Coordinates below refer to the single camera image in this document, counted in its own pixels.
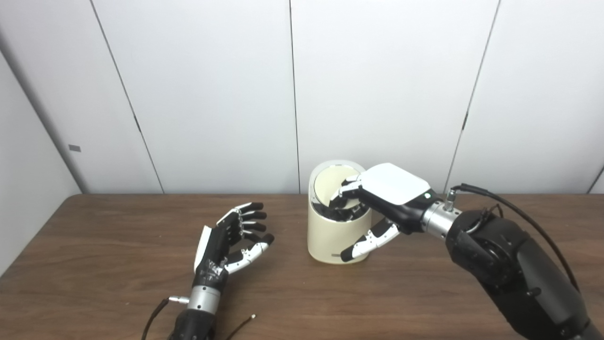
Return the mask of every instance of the black wire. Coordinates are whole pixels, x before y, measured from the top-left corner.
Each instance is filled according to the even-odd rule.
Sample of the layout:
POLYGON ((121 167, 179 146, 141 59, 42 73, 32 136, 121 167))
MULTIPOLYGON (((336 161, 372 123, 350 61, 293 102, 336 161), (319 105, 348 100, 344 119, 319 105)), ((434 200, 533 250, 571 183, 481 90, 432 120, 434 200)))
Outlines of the black wire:
POLYGON ((252 314, 252 315, 251 315, 251 316, 250 316, 250 317, 249 317, 249 318, 248 318, 246 321, 243 321, 243 322, 241 323, 241 325, 239 325, 239 326, 238 326, 238 327, 237 327, 235 330, 233 330, 233 331, 231 332, 231 334, 229 334, 229 336, 227 336, 227 337, 226 337, 226 339, 225 339, 225 340, 231 340, 231 339, 233 338, 233 336, 234 336, 234 335, 235 335, 237 332, 239 332, 239 330, 240 330, 240 329, 242 329, 242 328, 243 328, 243 326, 245 326, 245 325, 246 325, 248 322, 252 321, 252 320, 253 320, 255 317, 256 317, 256 314, 252 314))
POLYGON ((543 228, 534 219, 532 219, 530 216, 528 216, 524 211, 520 210, 519 207, 515 206, 514 204, 512 204, 505 198, 502 198, 496 194, 493 194, 492 192, 490 192, 486 189, 479 188, 478 186, 473 186, 473 185, 468 185, 468 184, 462 183, 461 185, 454 186, 451 189, 456 190, 456 191, 459 190, 459 191, 471 192, 474 194, 492 198, 492 199, 502 203, 503 205, 507 206, 508 208, 513 210, 516 214, 518 214, 520 217, 522 217, 526 222, 528 222, 531 226, 533 226, 533 228, 535 228, 539 232, 539 234, 543 237, 543 239, 545 239, 547 244, 549 244, 551 249, 554 251, 554 253, 558 257, 558 259, 560 260, 562 267, 564 267, 564 271, 566 271, 568 279, 570 280, 570 283, 577 290, 577 292, 580 292, 579 284, 577 283, 577 279, 575 279, 575 277, 574 277, 573 270, 570 269, 568 262, 564 258, 564 255, 562 254, 562 252, 560 251, 560 249, 558 248, 558 246, 556 245, 554 240, 552 240, 551 237, 549 235, 547 235, 545 230, 543 230, 543 228))
POLYGON ((145 326, 145 329, 143 330, 143 337, 141 338, 141 340, 145 340, 147 338, 147 332, 149 331, 149 327, 151 327, 151 323, 153 322, 153 319, 155 319, 157 314, 159 314, 161 312, 161 310, 164 309, 165 305, 167 305, 168 302, 170 302, 170 300, 168 298, 161 300, 161 302, 159 303, 157 308, 153 311, 153 313, 151 313, 151 316, 149 317, 149 320, 147 321, 147 325, 145 326))
POLYGON ((499 211, 499 217, 503 218, 503 209, 501 208, 501 206, 499 204, 492 206, 489 209, 489 212, 493 212, 493 210, 495 210, 495 208, 497 208, 497 210, 499 211))

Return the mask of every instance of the wooden table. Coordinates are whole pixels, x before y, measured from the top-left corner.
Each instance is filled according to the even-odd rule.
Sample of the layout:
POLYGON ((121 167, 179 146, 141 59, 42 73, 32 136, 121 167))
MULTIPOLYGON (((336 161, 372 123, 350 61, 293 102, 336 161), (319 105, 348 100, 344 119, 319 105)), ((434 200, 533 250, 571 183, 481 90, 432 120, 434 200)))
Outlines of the wooden table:
MULTIPOLYGON (((604 330, 604 195, 506 197, 558 243, 604 330)), ((235 340, 521 339, 430 235, 399 237, 358 264, 313 260, 303 195, 71 197, 0 279, 0 339, 139 339, 160 300, 189 294, 203 225, 247 201, 265 203, 276 240, 229 279, 217 340, 252 313, 235 340)), ((458 207, 487 204, 462 195, 458 207)), ((168 305, 148 339, 164 340, 182 308, 168 305)))

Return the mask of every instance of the robotic arm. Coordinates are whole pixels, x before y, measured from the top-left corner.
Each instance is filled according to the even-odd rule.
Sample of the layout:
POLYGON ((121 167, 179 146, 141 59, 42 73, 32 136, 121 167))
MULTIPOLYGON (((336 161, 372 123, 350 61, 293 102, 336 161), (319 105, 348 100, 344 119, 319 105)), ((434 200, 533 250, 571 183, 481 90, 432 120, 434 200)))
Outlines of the robotic arm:
POLYGON ((232 274, 256 260, 274 241, 274 236, 260 237, 254 233, 266 231, 266 226, 254 219, 265 219, 259 211, 262 203, 247 203, 226 213, 214 228, 205 226, 195 255, 193 289, 190 297, 171 296, 152 314, 143 332, 143 340, 153 318, 168 301, 186 304, 177 317, 169 340, 212 340, 216 333, 216 311, 220 296, 232 274), (231 246, 242 240, 252 245, 229 253, 231 246))
POLYGON ((486 209, 455 209, 456 193, 454 189, 442 200, 426 181, 389 163, 347 178, 330 208, 358 198, 385 218, 344 249, 342 260, 369 253, 401 233, 427 232, 445 241, 451 260, 476 277, 523 337, 604 340, 587 316, 574 278, 571 282, 513 221, 486 209))

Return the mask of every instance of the white wall panel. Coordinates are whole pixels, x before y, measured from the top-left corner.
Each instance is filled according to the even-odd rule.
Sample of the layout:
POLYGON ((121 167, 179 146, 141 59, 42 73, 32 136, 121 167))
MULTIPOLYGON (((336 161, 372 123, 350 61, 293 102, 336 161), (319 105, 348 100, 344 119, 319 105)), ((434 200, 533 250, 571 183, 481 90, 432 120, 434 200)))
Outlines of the white wall panel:
POLYGON ((329 159, 441 191, 497 1, 292 0, 301 187, 329 159))
POLYGON ((600 174, 598 181, 591 188, 590 194, 604 194, 604 175, 600 174))
POLYGON ((287 1, 94 4, 166 192, 298 192, 287 1))
POLYGON ((64 199, 79 192, 0 53, 0 275, 64 199))
POLYGON ((0 1, 0 38, 85 190, 161 192, 88 1, 0 1))
POLYGON ((604 2, 503 0, 449 185, 584 194, 602 168, 604 2))

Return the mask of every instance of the cream cylindrical container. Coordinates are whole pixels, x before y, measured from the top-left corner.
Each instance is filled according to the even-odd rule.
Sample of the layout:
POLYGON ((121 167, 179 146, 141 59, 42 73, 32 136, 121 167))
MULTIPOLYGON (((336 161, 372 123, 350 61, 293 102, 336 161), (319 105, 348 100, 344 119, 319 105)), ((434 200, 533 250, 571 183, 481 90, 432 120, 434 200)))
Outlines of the cream cylindrical container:
POLYGON ((342 182, 363 171, 362 166, 346 160, 324 162, 312 171, 308 187, 308 251, 316 260, 344 264, 340 252, 371 228, 371 210, 359 200, 349 200, 344 209, 329 209, 329 201, 342 182))

